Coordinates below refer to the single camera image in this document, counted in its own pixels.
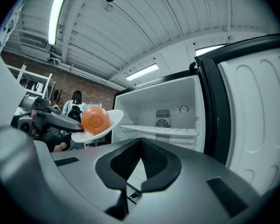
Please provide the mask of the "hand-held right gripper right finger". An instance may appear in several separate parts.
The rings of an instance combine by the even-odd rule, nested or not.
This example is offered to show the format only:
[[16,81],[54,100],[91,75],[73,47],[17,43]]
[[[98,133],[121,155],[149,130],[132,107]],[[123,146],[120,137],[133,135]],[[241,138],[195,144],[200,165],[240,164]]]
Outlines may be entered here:
[[259,200],[243,178],[212,157],[151,140],[175,154],[181,172],[165,190],[143,193],[127,216],[129,224],[223,224]]

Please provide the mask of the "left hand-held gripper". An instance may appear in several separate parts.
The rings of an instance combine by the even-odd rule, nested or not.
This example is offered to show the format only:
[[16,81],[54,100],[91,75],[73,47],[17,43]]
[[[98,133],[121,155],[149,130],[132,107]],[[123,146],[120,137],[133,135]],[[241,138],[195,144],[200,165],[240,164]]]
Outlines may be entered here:
[[[62,151],[66,151],[70,148],[71,133],[84,131],[82,124],[58,110],[46,108],[47,106],[49,106],[47,99],[25,95],[14,113],[11,126],[27,134],[32,134],[35,126],[41,132],[48,129],[46,133],[38,137],[38,141],[44,142],[49,151],[54,151],[56,146],[65,143]],[[49,129],[51,127],[68,133],[55,135]]]

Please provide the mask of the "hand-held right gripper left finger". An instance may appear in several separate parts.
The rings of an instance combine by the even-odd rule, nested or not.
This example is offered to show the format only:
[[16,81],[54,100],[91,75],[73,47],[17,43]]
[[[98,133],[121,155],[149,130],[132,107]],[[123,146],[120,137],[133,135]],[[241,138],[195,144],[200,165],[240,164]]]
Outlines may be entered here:
[[144,182],[144,165],[137,159],[138,150],[125,151],[119,165],[114,165],[118,177],[124,179],[125,191],[107,187],[96,172],[99,159],[113,151],[119,151],[130,139],[113,144],[52,153],[52,158],[65,179],[87,201],[107,214],[123,219],[141,198]]

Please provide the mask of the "person's left hand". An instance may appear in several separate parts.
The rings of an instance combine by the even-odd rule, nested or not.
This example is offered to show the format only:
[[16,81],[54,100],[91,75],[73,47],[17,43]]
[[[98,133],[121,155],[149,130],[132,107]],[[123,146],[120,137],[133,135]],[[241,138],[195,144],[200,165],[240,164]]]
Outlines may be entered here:
[[56,145],[53,149],[53,152],[61,152],[67,147],[65,142],[61,142],[60,144]]

